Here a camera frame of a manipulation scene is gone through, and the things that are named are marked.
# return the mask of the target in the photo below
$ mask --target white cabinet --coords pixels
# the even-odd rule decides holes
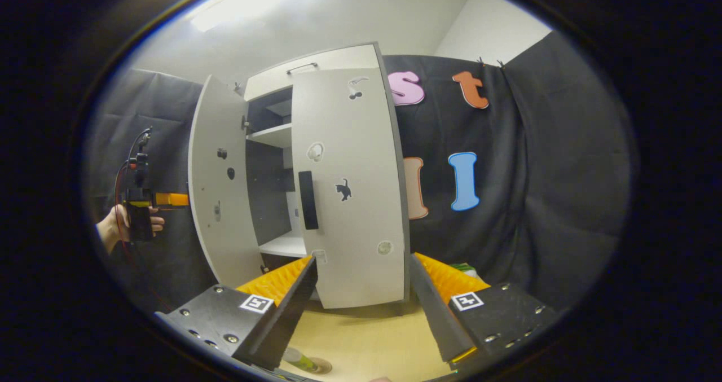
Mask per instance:
[[[213,274],[237,287],[261,274],[248,206],[245,136],[248,103],[208,76],[196,105],[188,145],[188,192],[198,239]],[[219,157],[219,148],[225,158]]]
[[[209,78],[191,132],[191,207],[219,282],[236,286],[257,277],[260,253],[312,254],[325,308],[405,300],[406,184],[376,43],[270,68],[248,79],[244,98]],[[250,127],[242,130],[245,120]],[[215,156],[222,147],[227,159]],[[232,180],[225,172],[231,164]],[[249,201],[243,185],[258,189],[262,181],[272,197],[253,191]],[[281,182],[287,188],[279,192]],[[221,221],[214,215],[219,202]],[[268,225],[271,216],[282,221],[278,231]]]

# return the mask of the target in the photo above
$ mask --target human hand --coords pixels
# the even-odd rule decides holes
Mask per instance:
[[[158,209],[154,209],[153,207],[148,207],[150,210],[150,213],[157,213]],[[108,213],[108,216],[106,217],[113,222],[113,225],[116,229],[115,236],[119,240],[123,240],[125,242],[128,242],[131,240],[130,238],[130,227],[131,227],[131,220],[130,217],[128,217],[128,212],[124,205],[118,204],[111,209],[111,212]],[[151,230],[153,231],[153,236],[155,236],[155,233],[158,231],[163,230],[163,225],[165,224],[165,220],[162,217],[150,217],[150,223],[151,223]]]
[[[148,207],[148,209],[151,214],[158,212],[158,209],[153,207]],[[156,232],[163,230],[165,220],[162,217],[151,216],[150,223],[153,236],[155,236]],[[114,205],[108,215],[95,227],[108,253],[113,251],[118,241],[130,241],[130,217],[128,217],[128,212],[122,204]]]

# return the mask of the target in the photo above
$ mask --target wooden floor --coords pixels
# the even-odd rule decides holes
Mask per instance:
[[[314,375],[281,361],[281,369],[323,382],[418,382],[451,373],[441,361],[426,315],[417,301],[400,305],[323,310],[309,301],[288,346],[330,362],[329,374]]]

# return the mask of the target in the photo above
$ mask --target red cable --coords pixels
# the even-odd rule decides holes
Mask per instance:
[[[118,192],[120,190],[120,185],[121,185],[120,177],[121,177],[121,172],[123,172],[123,169],[128,169],[128,168],[127,168],[127,166],[122,166],[121,169],[118,171],[118,174],[116,175],[116,205],[114,205],[114,207],[113,207],[116,210],[116,225],[118,225],[118,235],[121,238],[121,244],[123,245],[123,251],[126,253],[126,257],[128,257],[128,260],[130,261],[131,265],[138,271],[138,273],[142,274],[142,272],[136,265],[135,260],[133,259],[131,254],[128,252],[128,248],[126,247],[126,242],[123,241],[123,233],[121,233],[121,222],[120,222],[120,218],[118,215],[118,205],[120,204],[120,197],[118,195]],[[155,289],[153,289],[153,287],[150,286],[150,282],[148,283],[148,289],[150,289],[150,292],[152,292],[152,294],[155,296],[155,298],[158,299],[158,301],[161,304],[163,304],[168,311],[173,311],[170,308],[170,306],[166,302],[164,302],[163,299],[160,298],[160,295],[158,295],[155,292]]]

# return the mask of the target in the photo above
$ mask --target white wall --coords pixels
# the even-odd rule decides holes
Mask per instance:
[[[549,32],[541,21],[506,0],[467,0],[435,55],[507,63]]]
[[[385,55],[433,55],[466,0],[286,0],[200,32],[188,17],[147,40],[133,67],[226,84],[309,53],[379,42]]]

